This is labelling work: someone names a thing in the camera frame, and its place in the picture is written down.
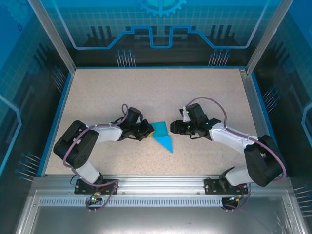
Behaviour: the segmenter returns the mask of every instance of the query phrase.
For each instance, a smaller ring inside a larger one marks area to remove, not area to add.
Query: speckled tabletop
[[[217,100],[228,114],[227,125],[256,135],[253,118],[238,69],[90,69],[76,70],[56,141],[74,120],[109,123],[122,117],[121,105],[139,109],[149,122],[181,119],[179,108],[191,99]],[[207,100],[198,101],[208,118],[223,121],[222,111]],[[174,153],[152,137],[143,141],[96,144],[90,160],[103,174],[199,175],[220,174],[245,158],[231,148],[205,138],[190,140],[169,133]],[[46,174],[71,174],[51,153]]]

